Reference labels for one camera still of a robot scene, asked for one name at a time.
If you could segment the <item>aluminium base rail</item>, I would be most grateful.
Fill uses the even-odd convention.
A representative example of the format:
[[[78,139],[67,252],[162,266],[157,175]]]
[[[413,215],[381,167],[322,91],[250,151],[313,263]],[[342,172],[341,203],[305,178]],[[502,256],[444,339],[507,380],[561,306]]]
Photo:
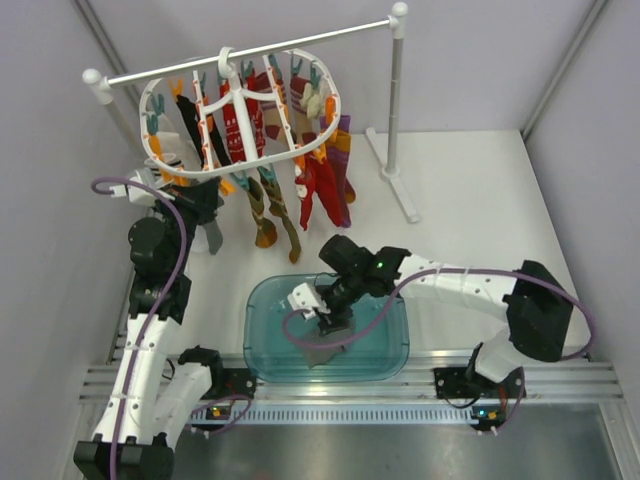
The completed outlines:
[[[461,351],[436,351],[409,357],[385,380],[343,383],[249,384],[251,402],[236,400],[196,413],[195,428],[218,427],[235,420],[242,425],[469,425],[501,423],[515,407],[579,407],[624,400],[609,362],[570,360],[525,367],[507,386],[478,400],[445,392],[445,374],[461,367]]]

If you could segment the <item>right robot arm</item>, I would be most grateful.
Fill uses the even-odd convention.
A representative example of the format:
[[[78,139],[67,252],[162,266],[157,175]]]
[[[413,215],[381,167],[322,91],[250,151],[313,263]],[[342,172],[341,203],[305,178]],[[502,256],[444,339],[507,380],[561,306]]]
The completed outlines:
[[[475,347],[464,373],[474,397],[490,396],[529,360],[564,359],[573,304],[541,263],[526,260],[514,271],[464,268],[386,246],[373,253],[344,235],[328,240],[320,259],[335,272],[328,285],[311,287],[312,313],[322,334],[343,329],[363,296],[398,293],[464,307],[500,320],[503,328]]]

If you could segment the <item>white oval sock hanger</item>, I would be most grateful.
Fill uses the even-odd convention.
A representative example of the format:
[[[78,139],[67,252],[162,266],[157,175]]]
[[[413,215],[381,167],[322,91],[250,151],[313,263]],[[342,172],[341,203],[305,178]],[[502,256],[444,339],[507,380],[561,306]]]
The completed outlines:
[[[316,136],[316,138],[305,145],[299,145],[294,142],[291,134],[291,125],[289,122],[288,109],[281,100],[281,89],[275,80],[275,68],[271,65],[269,56],[271,54],[284,53],[291,57],[299,57],[307,61],[310,66],[321,72],[320,84],[325,87],[326,95],[323,97],[325,101],[324,116],[327,121],[326,128]],[[233,58],[243,59],[261,55],[265,64],[267,77],[271,91],[268,93],[260,93],[245,88],[240,79],[240,73],[236,65],[231,62]],[[218,101],[206,105],[204,96],[201,92],[200,77],[197,67],[214,63],[218,66],[219,77],[225,80],[229,86],[229,90]],[[143,91],[143,95],[139,102],[139,114],[141,115],[140,129],[142,147],[149,159],[162,171],[166,173],[165,177],[180,177],[191,179],[213,178],[224,174],[231,174],[238,171],[244,171],[251,168],[257,168],[264,165],[275,164],[286,159],[302,159],[305,154],[312,152],[316,156],[320,156],[324,151],[324,144],[337,137],[337,129],[340,123],[341,115],[341,96],[330,74],[328,67],[315,55],[303,50],[299,42],[289,42],[283,45],[277,44],[271,47],[260,47],[255,52],[248,50],[236,51],[230,47],[224,47],[220,51],[220,55],[210,59],[197,59],[191,63],[174,65],[167,69],[169,73],[179,70],[190,70],[193,74],[192,86],[196,92],[196,112],[199,114],[198,132],[201,134],[201,148],[204,150],[205,166],[199,170],[180,170],[174,168],[165,162],[166,154],[161,150],[161,143],[157,138],[155,130],[149,128],[155,121],[147,114],[147,104],[151,101],[154,89],[158,82],[152,80],[148,83]],[[256,146],[254,134],[257,130],[252,126],[249,109],[247,103],[256,102],[272,102],[276,105],[282,128],[284,130],[288,149],[286,151],[273,155],[260,155]],[[209,139],[207,117],[226,106],[232,106],[236,126],[240,135],[241,145],[245,154],[244,160],[239,163],[233,163],[229,166],[219,166],[213,160],[213,144]]]

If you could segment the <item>beige purple striped sock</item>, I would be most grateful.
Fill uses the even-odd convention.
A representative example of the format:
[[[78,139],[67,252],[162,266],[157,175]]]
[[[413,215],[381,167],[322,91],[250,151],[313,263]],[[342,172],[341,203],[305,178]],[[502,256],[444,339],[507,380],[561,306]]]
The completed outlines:
[[[287,88],[284,87],[282,80],[278,81],[278,85],[283,94],[282,103],[287,106],[292,139],[301,145],[306,145],[315,140],[317,134],[314,130],[312,120],[307,116],[306,107],[302,105],[306,99],[305,93],[311,88],[310,81],[294,75]],[[276,140],[283,145],[287,145],[277,104],[275,102],[261,102],[260,107],[262,109],[266,136],[271,140]]]

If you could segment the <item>red patterned sock pair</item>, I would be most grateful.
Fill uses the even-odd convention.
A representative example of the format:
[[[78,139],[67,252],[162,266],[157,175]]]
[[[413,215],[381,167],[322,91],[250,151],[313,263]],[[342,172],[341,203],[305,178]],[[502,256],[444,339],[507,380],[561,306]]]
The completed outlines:
[[[253,67],[247,75],[235,65],[219,74],[219,110],[232,165],[259,160],[266,147],[260,103],[272,102],[274,91],[258,90],[256,79]]]

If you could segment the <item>white metal drying rack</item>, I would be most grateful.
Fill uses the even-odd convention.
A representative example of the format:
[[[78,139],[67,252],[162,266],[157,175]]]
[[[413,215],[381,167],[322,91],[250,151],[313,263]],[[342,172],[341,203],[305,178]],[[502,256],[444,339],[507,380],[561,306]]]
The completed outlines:
[[[328,67],[318,57],[303,48],[314,44],[326,43],[338,37],[387,28],[392,32],[393,38],[387,152],[383,153],[379,149],[377,144],[378,134],[375,129],[367,129],[365,136],[380,163],[380,175],[390,186],[406,220],[409,223],[417,223],[420,220],[420,215],[400,176],[400,169],[397,164],[402,53],[408,11],[409,8],[406,3],[397,2],[393,5],[391,14],[385,20],[241,51],[236,51],[231,47],[223,47],[220,53],[214,57],[197,58],[180,64],[136,74],[120,75],[114,78],[104,76],[95,69],[87,69],[83,72],[82,78],[98,102],[114,114],[119,113],[114,104],[113,90],[115,88],[123,88],[146,80],[148,85],[139,101],[139,114],[144,116],[147,102],[150,101],[156,84],[173,74],[184,72],[193,74],[193,86],[196,90],[196,110],[202,117],[212,115],[231,104],[237,118],[245,160],[229,166],[214,163],[213,144],[209,141],[209,135],[205,134],[202,140],[205,155],[204,166],[199,170],[174,168],[165,163],[163,157],[152,150],[150,144],[146,141],[149,130],[145,123],[141,124],[143,151],[151,162],[169,179],[209,179],[248,169],[257,169],[287,159],[302,158],[308,152],[318,154],[322,145],[329,140],[335,140],[337,138],[339,116],[342,114],[340,93]],[[276,74],[278,73],[276,68],[277,60],[274,58],[276,54],[286,54],[293,60],[299,59],[309,64],[311,67],[311,83],[322,94],[321,99],[324,101],[324,118],[327,121],[327,127],[316,139],[308,144],[299,145],[294,142],[288,109],[282,101],[281,88],[276,80]],[[218,78],[228,85],[229,91],[220,100],[206,105],[201,92],[199,74],[204,68],[211,66],[217,67]],[[246,106],[248,100],[262,103],[271,102],[276,105],[287,144],[285,151],[272,155],[258,153],[257,144],[253,136],[254,129],[250,126],[249,110]]]

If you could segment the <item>olive striped sock pair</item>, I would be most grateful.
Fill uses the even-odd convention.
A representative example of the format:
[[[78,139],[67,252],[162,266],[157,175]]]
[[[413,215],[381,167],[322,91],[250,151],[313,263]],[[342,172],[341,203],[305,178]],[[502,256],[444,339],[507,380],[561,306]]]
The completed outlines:
[[[244,175],[242,189],[246,192],[251,215],[256,226],[254,244],[261,249],[272,247],[278,240],[275,224],[265,216],[268,212],[279,219],[290,243],[289,261],[296,264],[302,253],[302,246],[296,228],[289,216],[284,195],[273,169],[258,168],[259,179]]]

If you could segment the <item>grey sock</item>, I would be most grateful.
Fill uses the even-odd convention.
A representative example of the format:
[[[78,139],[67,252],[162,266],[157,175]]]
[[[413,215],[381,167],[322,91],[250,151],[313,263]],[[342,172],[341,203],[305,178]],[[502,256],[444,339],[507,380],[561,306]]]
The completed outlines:
[[[211,255],[216,255],[223,245],[223,235],[217,222],[219,209],[224,205],[224,200],[218,197],[215,210],[209,215],[202,225],[206,240],[208,242],[208,251]]]
[[[351,337],[355,333],[355,320],[352,317],[350,329],[331,333],[329,335],[321,335],[317,325],[312,327],[307,333],[305,333],[301,340],[304,346],[300,347],[303,358],[309,369],[314,367],[325,365],[336,355],[345,353],[348,349],[348,344],[345,340]]]

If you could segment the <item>cream fluffy sock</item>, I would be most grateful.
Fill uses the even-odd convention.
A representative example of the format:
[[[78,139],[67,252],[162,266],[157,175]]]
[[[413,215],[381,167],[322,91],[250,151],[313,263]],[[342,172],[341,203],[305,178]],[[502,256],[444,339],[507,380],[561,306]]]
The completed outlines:
[[[311,83],[304,86],[300,106],[308,119],[317,119],[325,114],[326,100],[330,89],[322,84],[315,88]]]

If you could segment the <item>black sock pair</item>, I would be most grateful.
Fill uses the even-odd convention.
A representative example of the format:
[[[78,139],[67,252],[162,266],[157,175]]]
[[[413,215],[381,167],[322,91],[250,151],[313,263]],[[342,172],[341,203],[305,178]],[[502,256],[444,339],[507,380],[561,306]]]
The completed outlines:
[[[197,107],[189,98],[181,94],[178,94],[175,97],[175,103],[180,110],[183,122],[196,148],[197,154],[200,158],[200,164],[201,166],[204,166],[206,163],[206,159],[202,147],[202,132],[199,126],[200,118]],[[224,142],[213,120],[212,115],[207,116],[207,125],[209,138],[215,151],[217,160],[222,166],[229,166],[231,164],[231,160],[225,149]]]

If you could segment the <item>white striped sock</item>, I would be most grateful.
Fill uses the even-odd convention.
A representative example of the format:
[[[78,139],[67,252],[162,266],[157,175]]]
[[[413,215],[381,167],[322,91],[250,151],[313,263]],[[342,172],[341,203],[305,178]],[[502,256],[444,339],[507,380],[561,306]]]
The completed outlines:
[[[155,139],[157,142],[152,146],[152,150],[158,158],[162,158],[166,165],[180,171],[191,171],[200,166],[199,156],[195,148],[177,132],[158,131]],[[156,181],[161,182],[163,185],[175,184],[192,187],[201,183],[199,179],[176,177],[161,170],[152,160],[146,160],[145,165],[150,168]],[[203,225],[195,228],[191,252],[215,254],[210,248],[207,230]]]

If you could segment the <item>red santa sock pair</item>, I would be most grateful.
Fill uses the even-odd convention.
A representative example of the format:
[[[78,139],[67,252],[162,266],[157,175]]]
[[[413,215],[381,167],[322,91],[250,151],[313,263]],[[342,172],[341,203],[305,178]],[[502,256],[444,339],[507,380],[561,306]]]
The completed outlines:
[[[294,183],[300,201],[299,224],[304,231],[309,228],[315,196],[334,226],[351,226],[346,202],[340,197],[338,181],[328,160],[318,160],[312,152],[307,152],[302,159],[296,159]]]

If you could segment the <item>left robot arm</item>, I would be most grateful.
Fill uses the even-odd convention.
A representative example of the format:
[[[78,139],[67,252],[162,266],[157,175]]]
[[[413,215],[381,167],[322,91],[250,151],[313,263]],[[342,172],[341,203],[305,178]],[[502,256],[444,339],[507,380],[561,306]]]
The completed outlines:
[[[161,385],[189,301],[188,254],[197,228],[216,218],[220,181],[159,190],[132,179],[120,183],[127,195],[146,193],[154,212],[127,234],[134,277],[124,351],[104,413],[91,438],[77,443],[73,461],[86,479],[168,479],[198,402],[226,384],[220,354],[195,346]]]

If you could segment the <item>yellow clothespin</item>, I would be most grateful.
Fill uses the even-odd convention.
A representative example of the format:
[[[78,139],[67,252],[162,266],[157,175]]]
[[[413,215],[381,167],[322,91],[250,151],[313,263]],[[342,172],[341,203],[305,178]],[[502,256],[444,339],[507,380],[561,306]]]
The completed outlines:
[[[220,178],[219,191],[223,196],[229,196],[236,192],[236,188],[230,181]]]

